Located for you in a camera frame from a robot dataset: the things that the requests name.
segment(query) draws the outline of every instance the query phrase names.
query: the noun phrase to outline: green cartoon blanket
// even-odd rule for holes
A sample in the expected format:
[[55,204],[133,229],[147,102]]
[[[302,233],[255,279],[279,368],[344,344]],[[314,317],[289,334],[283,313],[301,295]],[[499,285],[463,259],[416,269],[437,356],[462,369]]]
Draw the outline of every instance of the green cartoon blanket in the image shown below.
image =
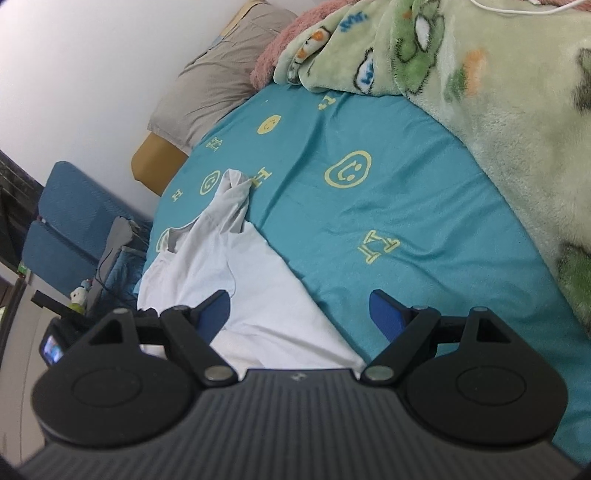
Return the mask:
[[441,122],[505,196],[591,335],[588,12],[507,17],[467,0],[361,0],[295,38],[274,80],[402,94]]

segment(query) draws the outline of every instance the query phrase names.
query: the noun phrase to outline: small screen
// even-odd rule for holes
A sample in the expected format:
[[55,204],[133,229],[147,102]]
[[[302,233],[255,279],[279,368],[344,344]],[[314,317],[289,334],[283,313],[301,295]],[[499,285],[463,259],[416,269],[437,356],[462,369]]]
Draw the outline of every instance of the small screen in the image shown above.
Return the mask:
[[56,364],[58,360],[64,356],[64,352],[61,350],[61,347],[57,344],[56,339],[53,338],[53,335],[47,337],[47,341],[45,342],[45,346],[43,347],[43,355],[45,356],[46,360],[53,364]]

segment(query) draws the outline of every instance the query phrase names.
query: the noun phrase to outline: white cable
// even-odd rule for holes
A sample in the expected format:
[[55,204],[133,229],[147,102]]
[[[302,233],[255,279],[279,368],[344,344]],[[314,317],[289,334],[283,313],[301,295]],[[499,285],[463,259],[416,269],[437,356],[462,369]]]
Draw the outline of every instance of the white cable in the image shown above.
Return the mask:
[[557,14],[559,12],[563,12],[564,10],[569,10],[571,8],[576,7],[577,5],[583,4],[589,0],[574,0],[566,5],[562,5],[562,7],[553,8],[552,10],[542,10],[542,11],[529,11],[529,10],[504,10],[502,8],[492,8],[487,7],[486,5],[482,5],[478,3],[476,0],[470,0],[474,5],[478,8],[482,8],[483,10],[488,10],[489,12],[494,12],[497,14],[504,14],[504,15],[551,15]]

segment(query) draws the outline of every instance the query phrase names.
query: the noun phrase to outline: gray cloth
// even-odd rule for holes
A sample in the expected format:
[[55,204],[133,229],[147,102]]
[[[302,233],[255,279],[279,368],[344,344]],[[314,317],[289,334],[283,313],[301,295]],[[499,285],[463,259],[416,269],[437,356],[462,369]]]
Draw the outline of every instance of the gray cloth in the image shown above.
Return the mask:
[[129,220],[123,217],[116,217],[111,225],[111,231],[107,237],[105,250],[100,257],[99,266],[96,270],[95,278],[88,292],[86,311],[91,311],[103,290],[103,283],[109,276],[109,272],[117,260],[121,248],[133,240],[134,233],[129,224]]
[[148,130],[190,155],[220,119],[256,93],[249,75],[257,58],[295,17],[268,4],[252,7],[226,37],[185,67]]

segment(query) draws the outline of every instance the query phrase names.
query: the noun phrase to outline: pink blanket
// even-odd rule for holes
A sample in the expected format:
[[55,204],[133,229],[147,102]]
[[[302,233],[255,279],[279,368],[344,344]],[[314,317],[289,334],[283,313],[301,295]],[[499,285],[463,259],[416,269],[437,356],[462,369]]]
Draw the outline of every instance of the pink blanket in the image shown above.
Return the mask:
[[[542,5],[556,5],[560,7],[562,5],[566,5],[572,2],[572,0],[540,0]],[[591,0],[585,2],[581,5],[577,5],[574,7],[576,10],[586,10],[587,12],[591,12]]]
[[302,13],[291,24],[289,24],[275,40],[269,43],[265,51],[258,57],[255,69],[251,73],[252,86],[257,90],[262,90],[273,80],[273,72],[277,66],[277,59],[281,52],[285,50],[287,44],[296,38],[306,28],[317,24],[325,19],[332,12],[336,12],[345,5],[356,3],[358,0],[326,0],[317,7]]

